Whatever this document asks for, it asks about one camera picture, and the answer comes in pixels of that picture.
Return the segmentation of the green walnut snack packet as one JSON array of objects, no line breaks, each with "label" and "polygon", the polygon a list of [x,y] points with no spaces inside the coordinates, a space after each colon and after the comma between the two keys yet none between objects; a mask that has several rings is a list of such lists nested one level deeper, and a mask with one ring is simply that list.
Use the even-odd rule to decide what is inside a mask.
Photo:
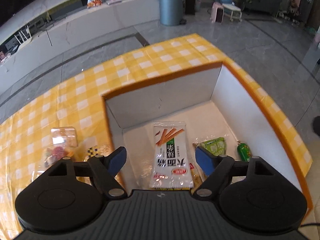
[{"label": "green walnut snack packet", "polygon": [[225,155],[226,153],[226,141],[224,137],[218,137],[205,140],[203,142],[193,143],[194,148],[197,148],[198,146],[205,148],[214,156]]}]

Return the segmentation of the grey metal trash bin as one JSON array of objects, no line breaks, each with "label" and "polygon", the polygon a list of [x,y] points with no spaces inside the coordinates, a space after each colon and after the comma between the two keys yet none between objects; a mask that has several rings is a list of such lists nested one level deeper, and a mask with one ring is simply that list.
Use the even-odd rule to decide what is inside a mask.
[{"label": "grey metal trash bin", "polygon": [[166,26],[186,24],[183,18],[183,0],[159,0],[160,23]]}]

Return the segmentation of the green sausage stick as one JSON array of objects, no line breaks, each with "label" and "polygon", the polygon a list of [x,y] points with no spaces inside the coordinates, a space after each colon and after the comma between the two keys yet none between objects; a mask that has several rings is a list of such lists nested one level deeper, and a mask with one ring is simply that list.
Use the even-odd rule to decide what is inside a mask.
[{"label": "green sausage stick", "polygon": [[240,140],[238,140],[237,152],[242,161],[249,161],[252,156],[249,146]]}]

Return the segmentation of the yellow waffle snack bag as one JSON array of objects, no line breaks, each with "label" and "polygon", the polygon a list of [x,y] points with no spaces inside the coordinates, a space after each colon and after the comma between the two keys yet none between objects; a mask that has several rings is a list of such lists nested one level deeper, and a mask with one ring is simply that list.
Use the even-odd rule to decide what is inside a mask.
[{"label": "yellow waffle snack bag", "polygon": [[202,170],[198,171],[196,165],[193,162],[189,163],[191,176],[193,179],[193,190],[196,190],[206,179],[206,175]]}]

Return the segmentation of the white tv console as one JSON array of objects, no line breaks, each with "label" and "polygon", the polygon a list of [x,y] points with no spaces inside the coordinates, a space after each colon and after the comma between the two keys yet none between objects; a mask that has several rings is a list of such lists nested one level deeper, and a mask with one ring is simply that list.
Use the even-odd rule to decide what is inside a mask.
[{"label": "white tv console", "polygon": [[159,19],[159,0],[124,0],[84,9],[33,36],[1,65],[1,92],[40,65],[80,44]]}]

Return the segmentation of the white round stool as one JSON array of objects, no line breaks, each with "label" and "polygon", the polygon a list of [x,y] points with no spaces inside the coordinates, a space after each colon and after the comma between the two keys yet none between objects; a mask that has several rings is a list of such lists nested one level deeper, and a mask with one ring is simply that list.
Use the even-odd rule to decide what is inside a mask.
[{"label": "white round stool", "polygon": [[242,10],[232,4],[223,3],[223,15],[228,17],[231,22],[238,20],[242,22]]}]

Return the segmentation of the yellow checkered tablecloth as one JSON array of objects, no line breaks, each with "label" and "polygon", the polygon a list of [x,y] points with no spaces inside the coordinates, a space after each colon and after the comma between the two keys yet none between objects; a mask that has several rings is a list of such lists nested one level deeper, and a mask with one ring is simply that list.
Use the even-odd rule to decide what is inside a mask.
[{"label": "yellow checkered tablecloth", "polygon": [[1,124],[1,239],[20,232],[17,195],[30,183],[35,164],[50,143],[53,126],[72,126],[78,141],[108,144],[103,96],[140,87],[201,67],[225,66],[263,111],[285,147],[299,180],[312,164],[300,135],[278,105],[237,63],[203,37],[192,34],[131,51],[72,77],[32,100]]}]

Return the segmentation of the white wifi router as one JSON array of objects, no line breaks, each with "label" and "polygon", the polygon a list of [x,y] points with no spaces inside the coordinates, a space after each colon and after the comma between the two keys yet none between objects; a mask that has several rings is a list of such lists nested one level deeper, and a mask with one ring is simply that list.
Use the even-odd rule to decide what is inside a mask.
[{"label": "white wifi router", "polygon": [[31,35],[29,26],[26,25],[25,27],[21,28],[15,35],[14,37],[16,38],[17,42],[18,42],[18,50],[21,50],[22,48],[24,48],[26,45],[28,45],[33,37]]}]

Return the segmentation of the pink space heater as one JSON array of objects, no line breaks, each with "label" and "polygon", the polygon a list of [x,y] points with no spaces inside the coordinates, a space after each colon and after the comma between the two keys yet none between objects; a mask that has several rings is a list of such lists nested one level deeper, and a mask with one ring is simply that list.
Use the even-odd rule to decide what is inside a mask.
[{"label": "pink space heater", "polygon": [[211,10],[212,23],[222,23],[224,15],[224,8],[219,2],[214,2]]}]

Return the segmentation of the mixed veggie chips bag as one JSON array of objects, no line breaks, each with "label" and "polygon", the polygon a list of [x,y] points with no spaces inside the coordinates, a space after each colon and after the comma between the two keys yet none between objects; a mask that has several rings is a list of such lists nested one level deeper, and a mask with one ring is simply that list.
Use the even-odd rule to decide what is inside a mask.
[{"label": "mixed veggie chips bag", "polygon": [[48,168],[63,157],[72,157],[78,147],[76,129],[71,126],[51,129],[52,144],[46,148],[44,167]]}]

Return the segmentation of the puffed rice snack bag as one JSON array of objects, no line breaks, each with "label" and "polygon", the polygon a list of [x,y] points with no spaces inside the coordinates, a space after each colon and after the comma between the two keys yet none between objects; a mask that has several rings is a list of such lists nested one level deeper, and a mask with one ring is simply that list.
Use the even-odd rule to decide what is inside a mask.
[{"label": "puffed rice snack bag", "polygon": [[93,146],[87,149],[84,161],[88,161],[89,158],[96,155],[108,156],[111,153],[111,146],[107,144]]}]

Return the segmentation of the white breadstick snack packet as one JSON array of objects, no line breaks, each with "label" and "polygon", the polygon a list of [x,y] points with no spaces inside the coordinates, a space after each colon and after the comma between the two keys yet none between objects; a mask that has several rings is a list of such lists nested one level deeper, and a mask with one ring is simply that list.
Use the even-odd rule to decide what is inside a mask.
[{"label": "white breadstick snack packet", "polygon": [[194,187],[190,170],[186,124],[181,121],[153,123],[154,162],[149,187],[188,190]]}]

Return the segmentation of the orange cardboard box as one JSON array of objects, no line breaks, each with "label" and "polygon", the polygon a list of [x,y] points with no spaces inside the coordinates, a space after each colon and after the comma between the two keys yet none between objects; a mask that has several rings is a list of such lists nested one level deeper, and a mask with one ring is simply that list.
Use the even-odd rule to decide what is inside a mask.
[{"label": "orange cardboard box", "polygon": [[273,99],[237,64],[209,63],[153,77],[105,95],[108,136],[114,148],[127,149],[121,178],[127,190],[148,189],[157,135],[156,122],[182,122],[187,150],[223,137],[226,153],[238,158],[246,143],[313,202],[306,175],[312,158],[293,124]]}]

